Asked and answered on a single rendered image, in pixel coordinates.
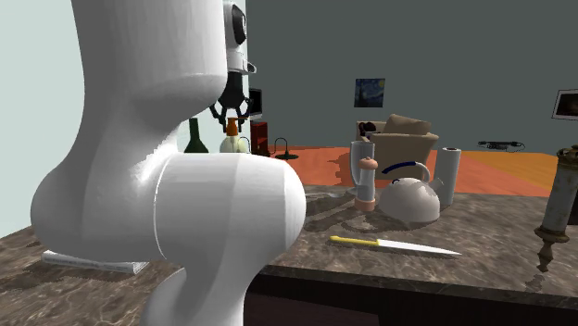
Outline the black flat screen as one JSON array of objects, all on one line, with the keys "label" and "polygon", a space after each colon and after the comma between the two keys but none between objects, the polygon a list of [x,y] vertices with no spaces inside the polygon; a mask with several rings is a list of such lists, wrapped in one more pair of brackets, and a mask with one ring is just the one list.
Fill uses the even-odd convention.
[{"label": "black flat screen", "polygon": [[262,90],[257,88],[249,89],[250,104],[248,105],[248,113],[251,119],[262,118]]}]

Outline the soap dispenser with orange pump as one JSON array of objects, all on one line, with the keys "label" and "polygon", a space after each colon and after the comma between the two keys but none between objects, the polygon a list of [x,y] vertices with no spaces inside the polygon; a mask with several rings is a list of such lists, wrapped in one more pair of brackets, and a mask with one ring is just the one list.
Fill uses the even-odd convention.
[{"label": "soap dispenser with orange pump", "polygon": [[221,153],[248,153],[247,142],[239,136],[236,121],[238,118],[228,118],[226,125],[226,136],[220,144]]}]

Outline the dark red shelf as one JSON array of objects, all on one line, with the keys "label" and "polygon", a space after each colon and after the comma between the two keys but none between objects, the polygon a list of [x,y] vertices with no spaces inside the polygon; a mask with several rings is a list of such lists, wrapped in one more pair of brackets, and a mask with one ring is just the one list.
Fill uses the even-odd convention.
[{"label": "dark red shelf", "polygon": [[253,155],[269,157],[268,124],[266,122],[252,121],[250,124],[250,134],[251,153]]}]

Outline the dark green glass bottle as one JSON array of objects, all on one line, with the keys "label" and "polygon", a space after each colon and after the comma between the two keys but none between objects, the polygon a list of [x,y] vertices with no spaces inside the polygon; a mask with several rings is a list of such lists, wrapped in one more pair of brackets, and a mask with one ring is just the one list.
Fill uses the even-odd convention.
[{"label": "dark green glass bottle", "polygon": [[184,153],[208,153],[208,149],[200,139],[198,119],[188,119],[189,124],[189,142],[184,149]]}]

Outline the black arched floor lamp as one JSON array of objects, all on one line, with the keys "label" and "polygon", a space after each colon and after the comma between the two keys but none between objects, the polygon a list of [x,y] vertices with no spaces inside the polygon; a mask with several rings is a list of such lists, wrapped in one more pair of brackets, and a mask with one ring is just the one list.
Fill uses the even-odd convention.
[{"label": "black arched floor lamp", "polygon": [[[284,142],[285,142],[285,151],[284,151],[283,154],[278,154],[278,155],[276,155],[276,152],[277,152],[277,142],[278,142],[279,140],[284,140]],[[288,143],[287,143],[287,140],[286,140],[284,137],[278,137],[278,138],[275,140],[275,142],[274,142],[274,151],[273,151],[272,154],[274,155],[275,158],[283,159],[283,160],[290,160],[290,159],[297,159],[297,158],[298,158],[298,155],[291,154],[291,153],[289,152],[289,150],[288,150]]]}]

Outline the clear tall glass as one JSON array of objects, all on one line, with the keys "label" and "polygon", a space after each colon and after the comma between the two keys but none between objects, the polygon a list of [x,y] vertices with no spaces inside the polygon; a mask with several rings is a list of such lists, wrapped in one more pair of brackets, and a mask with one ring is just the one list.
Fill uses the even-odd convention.
[{"label": "clear tall glass", "polygon": [[349,163],[350,174],[353,181],[353,186],[348,189],[352,195],[357,194],[358,182],[360,177],[359,161],[362,158],[374,158],[374,143],[370,141],[354,141],[350,145]]}]

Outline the pink and clear pepper mill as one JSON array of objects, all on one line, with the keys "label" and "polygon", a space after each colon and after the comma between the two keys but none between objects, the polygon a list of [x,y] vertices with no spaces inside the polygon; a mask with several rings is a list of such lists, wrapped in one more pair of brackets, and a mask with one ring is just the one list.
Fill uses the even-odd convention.
[{"label": "pink and clear pepper mill", "polygon": [[363,212],[371,212],[375,208],[375,170],[378,168],[376,160],[370,157],[362,158],[358,162],[359,178],[355,208]]}]

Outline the white paper towel roll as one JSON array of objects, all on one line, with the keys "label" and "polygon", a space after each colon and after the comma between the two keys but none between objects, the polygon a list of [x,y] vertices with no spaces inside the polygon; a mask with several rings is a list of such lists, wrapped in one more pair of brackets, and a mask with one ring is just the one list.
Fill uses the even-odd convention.
[{"label": "white paper towel roll", "polygon": [[441,206],[450,206],[453,202],[461,150],[455,147],[443,147],[437,151],[434,177],[443,185],[436,191]]}]

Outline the brass and grey candle holder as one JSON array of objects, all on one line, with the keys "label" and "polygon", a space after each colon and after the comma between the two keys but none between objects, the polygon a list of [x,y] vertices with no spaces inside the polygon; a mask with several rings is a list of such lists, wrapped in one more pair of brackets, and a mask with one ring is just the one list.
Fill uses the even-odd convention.
[{"label": "brass and grey candle holder", "polygon": [[534,230],[543,241],[543,246],[537,254],[539,264],[536,266],[541,272],[547,272],[547,265],[553,260],[551,246],[570,240],[565,231],[578,193],[578,144],[574,144],[571,148],[561,148],[557,152],[557,158],[557,171],[545,216],[541,225]]}]

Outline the blue night sky wall picture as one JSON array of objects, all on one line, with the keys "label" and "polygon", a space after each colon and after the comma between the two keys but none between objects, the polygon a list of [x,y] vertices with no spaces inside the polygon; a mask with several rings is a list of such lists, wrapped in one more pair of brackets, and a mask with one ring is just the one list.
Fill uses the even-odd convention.
[{"label": "blue night sky wall picture", "polygon": [[382,107],[384,78],[356,79],[354,107]]}]

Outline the yellow handled kitchen knife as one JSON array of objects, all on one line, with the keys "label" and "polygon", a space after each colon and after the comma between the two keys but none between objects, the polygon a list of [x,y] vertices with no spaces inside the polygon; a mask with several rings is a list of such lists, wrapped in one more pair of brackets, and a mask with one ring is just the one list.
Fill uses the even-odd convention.
[{"label": "yellow handled kitchen knife", "polygon": [[444,248],[433,247],[433,246],[428,246],[428,245],[423,245],[423,244],[412,244],[412,243],[384,240],[384,239],[362,240],[362,239],[347,238],[347,237],[340,237],[337,235],[332,235],[329,237],[329,240],[332,242],[343,243],[343,244],[378,246],[378,247],[411,250],[411,251],[433,253],[433,254],[460,256],[459,252],[447,250]]}]

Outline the white framed dark wall picture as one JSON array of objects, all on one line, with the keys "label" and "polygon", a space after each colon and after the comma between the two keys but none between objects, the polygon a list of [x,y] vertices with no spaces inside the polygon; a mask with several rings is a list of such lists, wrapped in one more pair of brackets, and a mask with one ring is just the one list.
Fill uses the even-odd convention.
[{"label": "white framed dark wall picture", "polygon": [[578,120],[578,89],[558,90],[552,119]]}]

